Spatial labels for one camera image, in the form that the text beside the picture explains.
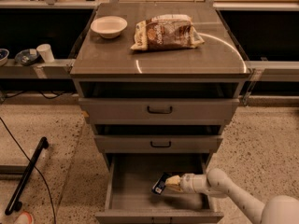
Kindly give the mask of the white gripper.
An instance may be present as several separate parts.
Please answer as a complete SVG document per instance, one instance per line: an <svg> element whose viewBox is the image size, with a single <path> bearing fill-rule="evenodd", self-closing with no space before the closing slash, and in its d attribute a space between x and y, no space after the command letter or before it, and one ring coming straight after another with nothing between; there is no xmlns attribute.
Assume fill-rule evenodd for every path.
<svg viewBox="0 0 299 224"><path fill-rule="evenodd" d="M206 175L185 174L182 177L173 175L165 181L166 187L175 192L207 194L209 185Z"/></svg>

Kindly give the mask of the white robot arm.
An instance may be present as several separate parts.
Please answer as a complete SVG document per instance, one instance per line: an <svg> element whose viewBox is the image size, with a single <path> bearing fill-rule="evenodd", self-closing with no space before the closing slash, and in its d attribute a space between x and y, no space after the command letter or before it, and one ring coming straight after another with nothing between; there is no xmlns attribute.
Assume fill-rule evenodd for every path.
<svg viewBox="0 0 299 224"><path fill-rule="evenodd" d="M299 224L299 201L278 195L263 203L240 188L223 170L211 169L206 175L174 175L165 185L174 191L204 193L209 196L225 194L252 224Z"/></svg>

